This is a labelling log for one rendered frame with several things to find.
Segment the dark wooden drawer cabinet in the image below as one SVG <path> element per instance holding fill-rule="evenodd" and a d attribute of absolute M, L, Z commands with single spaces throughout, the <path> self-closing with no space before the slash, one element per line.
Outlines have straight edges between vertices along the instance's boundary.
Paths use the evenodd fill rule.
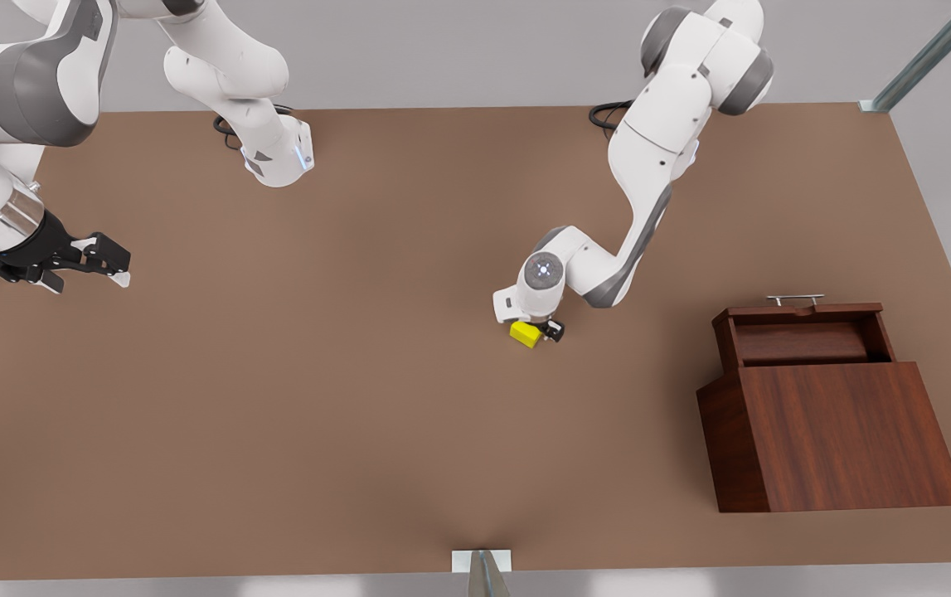
<path fill-rule="evenodd" d="M 697 401 L 721 512 L 951 506 L 914 362 L 741 367 Z"/>

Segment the silver frame post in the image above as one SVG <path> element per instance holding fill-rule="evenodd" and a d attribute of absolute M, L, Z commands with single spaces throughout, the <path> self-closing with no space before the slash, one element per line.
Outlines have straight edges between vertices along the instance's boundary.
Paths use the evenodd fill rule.
<path fill-rule="evenodd" d="M 452 551 L 452 573 L 468 576 L 467 597 L 512 597 L 504 575 L 512 571 L 512 551 Z"/>
<path fill-rule="evenodd" d="M 951 52 L 951 18 L 915 53 L 895 78 L 885 85 L 873 99 L 857 102 L 859 110 L 867 114 L 888 114 Z"/>

